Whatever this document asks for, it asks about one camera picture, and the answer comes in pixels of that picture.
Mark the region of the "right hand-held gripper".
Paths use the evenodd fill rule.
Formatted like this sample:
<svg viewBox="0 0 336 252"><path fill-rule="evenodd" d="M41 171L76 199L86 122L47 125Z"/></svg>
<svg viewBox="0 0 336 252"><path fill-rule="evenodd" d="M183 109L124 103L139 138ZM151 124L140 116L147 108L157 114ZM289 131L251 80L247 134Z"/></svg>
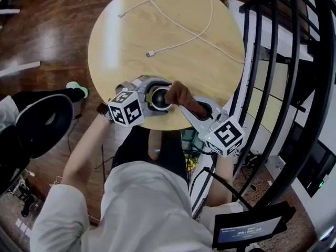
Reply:
<svg viewBox="0 0 336 252"><path fill-rule="evenodd" d="M191 126L203 136L205 145L222 157L227 157L243 143L245 132L237 119L228 116L218 103L211 98L195 96L196 102L206 112L204 117L179 106Z"/></svg>

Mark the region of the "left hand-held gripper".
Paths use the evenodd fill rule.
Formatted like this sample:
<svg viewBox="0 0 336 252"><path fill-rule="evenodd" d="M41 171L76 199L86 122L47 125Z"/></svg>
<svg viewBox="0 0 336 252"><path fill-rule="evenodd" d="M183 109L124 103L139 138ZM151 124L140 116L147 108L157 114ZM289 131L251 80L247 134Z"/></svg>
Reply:
<svg viewBox="0 0 336 252"><path fill-rule="evenodd" d="M116 89L116 96L109 99L107 105L116 124L131 128L144 122L145 117L163 116L169 112L171 104L165 108L155 108L145 104L145 92L154 86L169 86L172 83L158 77L140 76L132 82L124 81Z"/></svg>

